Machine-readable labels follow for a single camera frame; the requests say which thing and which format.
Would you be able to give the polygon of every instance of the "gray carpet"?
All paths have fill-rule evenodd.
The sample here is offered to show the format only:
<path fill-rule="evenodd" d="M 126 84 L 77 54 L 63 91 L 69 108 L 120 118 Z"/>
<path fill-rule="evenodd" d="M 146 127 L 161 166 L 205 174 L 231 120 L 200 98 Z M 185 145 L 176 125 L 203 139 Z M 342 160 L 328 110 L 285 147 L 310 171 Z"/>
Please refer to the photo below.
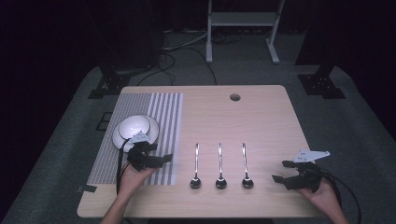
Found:
<path fill-rule="evenodd" d="M 193 38 L 188 34 L 170 34 L 167 46 Z M 286 88 L 297 117 L 312 150 L 330 151 L 329 158 L 318 160 L 319 166 L 344 180 L 361 203 L 362 223 L 396 223 L 396 143 L 386 132 L 370 107 L 362 99 L 353 80 L 336 67 L 331 73 L 335 86 L 346 99 L 325 100 L 308 96 L 297 75 L 314 73 L 317 66 L 295 66 L 303 35 L 278 35 L 276 49 L 281 64 L 271 63 L 263 36 L 235 36 L 240 41 L 215 45 L 210 64 L 218 85 L 282 85 Z M 189 46 L 205 55 L 205 44 Z M 191 49 L 171 52 L 175 65 L 167 72 L 174 85 L 213 85 L 202 56 Z M 162 56 L 166 67 L 172 59 Z M 157 71 L 132 77 L 130 85 Z M 96 125 L 105 112 L 112 111 L 118 96 L 100 100 L 87 99 L 96 88 L 101 73 L 93 68 L 81 83 L 51 139 L 35 165 L 21 193 L 9 209 L 4 223 L 97 223 L 99 218 L 77 215 L 81 193 L 78 187 L 87 182 L 105 132 Z M 170 85 L 165 73 L 153 75 L 141 85 Z M 343 209 L 350 223 L 357 222 L 356 205 L 345 188 Z M 146 223 L 146 220 L 134 220 Z M 275 223 L 329 223 L 319 218 L 282 218 Z"/>

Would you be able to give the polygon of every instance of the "spoon bowl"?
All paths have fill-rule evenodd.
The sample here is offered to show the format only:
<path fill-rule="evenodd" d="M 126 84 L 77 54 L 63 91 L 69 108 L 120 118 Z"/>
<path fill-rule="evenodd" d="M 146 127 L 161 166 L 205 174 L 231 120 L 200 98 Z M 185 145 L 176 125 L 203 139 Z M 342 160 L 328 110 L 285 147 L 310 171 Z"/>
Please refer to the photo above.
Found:
<path fill-rule="evenodd" d="M 192 189 L 198 189 L 201 187 L 201 180 L 200 178 L 198 178 L 197 176 L 195 178 L 193 178 L 190 182 L 190 187 Z"/>
<path fill-rule="evenodd" d="M 245 177 L 245 178 L 242 180 L 242 185 L 243 185 L 244 188 L 246 188 L 246 189 L 251 189 L 251 188 L 254 187 L 253 180 L 251 180 L 249 177 Z"/>
<path fill-rule="evenodd" d="M 227 187 L 227 181 L 221 176 L 216 180 L 216 188 L 225 189 Z"/>

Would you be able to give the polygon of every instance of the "person's arm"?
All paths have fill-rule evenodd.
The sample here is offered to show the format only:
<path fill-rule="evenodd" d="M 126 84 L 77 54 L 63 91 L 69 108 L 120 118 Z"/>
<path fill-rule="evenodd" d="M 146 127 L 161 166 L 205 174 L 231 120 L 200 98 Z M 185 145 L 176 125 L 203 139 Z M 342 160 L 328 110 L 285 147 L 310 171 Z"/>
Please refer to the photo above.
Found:
<path fill-rule="evenodd" d="M 138 172 L 131 165 L 127 165 L 121 177 L 119 194 L 113 204 L 111 204 L 110 208 L 108 208 L 101 223 L 121 223 L 128 202 L 143 184 L 145 179 L 152 175 L 156 170 L 157 169 L 148 168 Z"/>
<path fill-rule="evenodd" d="M 348 223 L 340 204 L 337 201 L 332 184 L 322 178 L 319 189 L 313 193 L 311 189 L 298 189 L 309 202 L 311 202 L 323 215 L 325 215 L 332 223 L 346 224 Z"/>

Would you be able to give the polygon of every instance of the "silver spoon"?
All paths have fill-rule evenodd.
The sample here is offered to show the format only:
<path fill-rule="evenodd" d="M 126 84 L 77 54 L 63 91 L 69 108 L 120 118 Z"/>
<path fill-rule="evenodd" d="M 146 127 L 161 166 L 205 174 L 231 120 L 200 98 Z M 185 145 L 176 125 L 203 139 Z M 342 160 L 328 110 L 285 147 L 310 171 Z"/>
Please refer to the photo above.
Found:
<path fill-rule="evenodd" d="M 220 177 L 216 180 L 216 188 L 225 189 L 227 187 L 227 181 L 222 177 L 222 146 L 219 143 L 219 168 L 220 168 Z"/>
<path fill-rule="evenodd" d="M 253 188 L 253 180 L 248 177 L 248 162 L 247 162 L 247 147 L 245 143 L 242 144 L 242 153 L 244 154 L 244 164 L 245 164 L 245 178 L 242 180 L 242 185 L 247 188 Z"/>
<path fill-rule="evenodd" d="M 199 144 L 195 145 L 195 177 L 190 182 L 190 187 L 192 189 L 198 189 L 201 187 L 201 180 L 198 178 L 198 152 L 199 152 Z"/>

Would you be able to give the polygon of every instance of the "striped placemat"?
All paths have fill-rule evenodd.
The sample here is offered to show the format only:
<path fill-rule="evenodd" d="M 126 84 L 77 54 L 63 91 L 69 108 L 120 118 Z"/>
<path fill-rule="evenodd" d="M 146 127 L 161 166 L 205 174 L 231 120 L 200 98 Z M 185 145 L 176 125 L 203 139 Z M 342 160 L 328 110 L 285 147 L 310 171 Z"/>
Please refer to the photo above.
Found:
<path fill-rule="evenodd" d="M 156 119 L 160 125 L 158 148 L 152 155 L 163 156 L 173 153 L 174 157 L 148 178 L 145 184 L 175 185 L 182 105 L 183 93 L 122 93 L 108 124 L 88 184 L 116 184 L 119 152 L 112 142 L 114 129 L 132 115 L 148 115 Z"/>

